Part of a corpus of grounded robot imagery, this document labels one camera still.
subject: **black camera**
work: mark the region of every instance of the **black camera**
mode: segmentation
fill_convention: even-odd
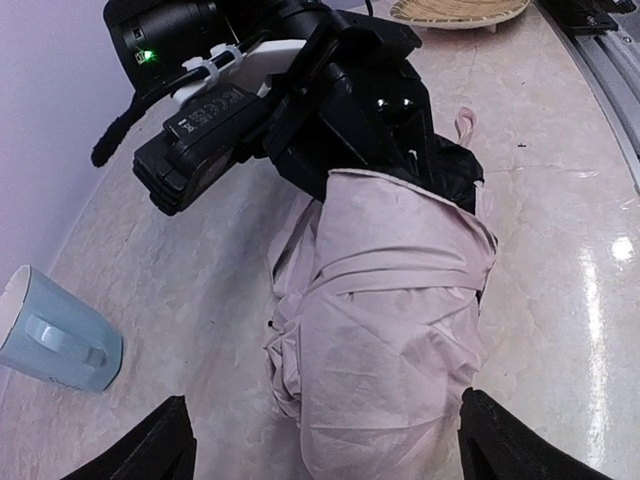
[[[429,95],[407,61],[421,42],[408,26],[313,0],[110,0],[104,17],[136,94],[96,145],[94,165],[159,99],[198,86],[135,153],[135,175],[167,215],[250,157],[268,157],[320,201],[337,167],[437,177]],[[259,95],[218,81],[238,57],[280,40],[304,46]],[[230,47],[212,50],[221,44]]]

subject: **green led light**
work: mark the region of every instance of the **green led light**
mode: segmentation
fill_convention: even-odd
[[[142,65],[143,63],[151,63],[156,61],[156,52],[153,50],[140,50],[136,53],[136,61],[138,65]]]

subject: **beige marble surface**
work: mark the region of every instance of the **beige marble surface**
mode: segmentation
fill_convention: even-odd
[[[535,8],[497,35],[420,34],[413,61],[437,130],[453,137],[457,109],[476,111],[472,148],[501,211],[476,386],[569,454],[636,478],[640,201],[613,135]],[[273,308],[264,252],[293,189],[251,163],[164,217],[130,173],[163,108],[127,140],[54,274],[124,334],[122,373],[101,395],[12,375],[3,480],[60,478],[182,394],[198,480],[305,478],[295,425],[271,413],[260,349]],[[447,443],[428,478],[461,478],[453,432]]]

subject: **pink cloth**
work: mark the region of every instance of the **pink cloth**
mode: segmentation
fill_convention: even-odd
[[[476,293],[496,239],[477,216],[384,174],[335,170],[273,242],[268,370],[316,479],[423,478],[485,358]]]

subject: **ceramic cup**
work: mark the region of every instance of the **ceramic cup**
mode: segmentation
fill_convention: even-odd
[[[0,296],[0,346],[1,364],[78,390],[104,390],[122,364],[104,317],[28,265]]]

